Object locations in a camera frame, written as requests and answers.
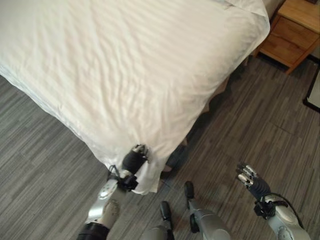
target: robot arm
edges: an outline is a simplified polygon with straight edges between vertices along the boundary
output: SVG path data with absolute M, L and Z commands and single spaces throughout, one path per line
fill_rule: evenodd
M 120 205 L 126 193 L 134 190 L 138 185 L 135 174 L 147 161 L 147 155 L 148 149 L 145 145 L 136 145 L 124 157 L 120 171 L 115 166 L 110 167 L 108 180 L 89 210 L 77 240 L 106 240 L 110 229 L 119 217 Z
M 277 240 L 311 240 L 290 202 L 280 194 L 272 193 L 251 166 L 239 164 L 237 173 L 237 179 L 256 198 L 255 213 L 267 220 Z

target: black cable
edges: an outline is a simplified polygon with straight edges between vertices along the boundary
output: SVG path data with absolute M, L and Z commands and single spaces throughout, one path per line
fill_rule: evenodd
M 110 175 L 112 174 L 113 170 L 115 171 L 115 179 L 119 181 L 121 178 L 120 178 L 119 170 L 117 169 L 116 165 L 111 165 L 110 166 L 110 169 L 108 171 L 106 180 L 107 181 L 109 180 Z
M 280 195 L 279 193 L 276 193 L 276 192 L 270 192 L 270 193 L 264 194 L 264 195 L 262 196 L 262 201 L 264 202 L 266 196 L 270 196 L 270 195 L 275 195 L 275 196 L 277 196 L 277 197 L 282 198 L 283 200 L 285 200 L 285 201 L 287 202 L 287 204 L 290 206 L 290 208 L 293 210 L 296 218 L 298 219 L 298 223 L 299 223 L 300 227 L 301 227 L 302 229 L 305 229 L 305 227 L 304 227 L 304 225 L 302 224 L 302 221 L 301 221 L 298 213 L 296 212 L 294 206 L 292 206 L 291 202 L 290 202 L 288 199 L 286 199 L 284 196 L 282 196 L 282 195 Z

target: striped carpet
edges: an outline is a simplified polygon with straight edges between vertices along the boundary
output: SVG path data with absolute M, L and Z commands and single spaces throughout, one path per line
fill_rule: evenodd
M 189 231 L 183 185 L 216 212 L 236 240 L 273 240 L 255 216 L 254 198 L 235 180 L 239 161 L 251 164 L 274 192 L 295 206 L 312 240 L 320 236 L 320 115 L 304 106 L 317 66 L 304 61 L 290 76 L 261 58 L 231 76 L 227 91 L 199 118 L 187 148 L 157 194 L 129 193 L 110 240 L 138 240 L 172 207 L 176 240 Z M 0 239 L 74 240 L 106 169 L 87 146 L 25 94 L 0 78 Z

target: wooden nightstand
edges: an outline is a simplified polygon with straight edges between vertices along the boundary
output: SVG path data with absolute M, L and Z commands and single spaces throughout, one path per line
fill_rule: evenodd
M 286 0 L 277 12 L 269 36 L 257 48 L 289 69 L 290 74 L 320 43 L 320 5 Z

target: white bedsheet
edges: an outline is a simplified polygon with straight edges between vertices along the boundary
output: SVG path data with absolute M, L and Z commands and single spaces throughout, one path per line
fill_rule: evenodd
M 152 160 L 136 189 L 144 194 L 269 28 L 262 0 L 5 0 L 0 75 L 107 167 L 147 144 Z

